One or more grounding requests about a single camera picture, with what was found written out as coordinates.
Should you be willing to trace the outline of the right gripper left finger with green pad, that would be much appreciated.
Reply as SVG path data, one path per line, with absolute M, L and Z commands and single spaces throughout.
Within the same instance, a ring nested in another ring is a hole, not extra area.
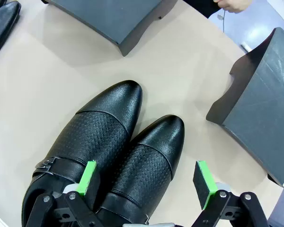
M 79 183 L 70 184 L 57 198 L 49 193 L 37 196 L 26 222 L 27 227 L 100 227 L 93 212 L 100 185 L 96 161 L 89 161 Z

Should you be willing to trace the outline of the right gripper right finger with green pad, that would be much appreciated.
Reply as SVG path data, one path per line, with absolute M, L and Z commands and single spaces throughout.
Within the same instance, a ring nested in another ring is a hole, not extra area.
M 194 227 L 214 227 L 228 220 L 233 227 L 266 227 L 267 219 L 257 196 L 243 192 L 240 196 L 218 189 L 205 161 L 196 161 L 193 183 L 202 212 Z

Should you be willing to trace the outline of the person's left hand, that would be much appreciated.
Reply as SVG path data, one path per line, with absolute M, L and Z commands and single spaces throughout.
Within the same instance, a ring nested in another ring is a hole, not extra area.
M 251 5 L 252 0 L 214 0 L 214 2 L 229 13 L 240 13 Z

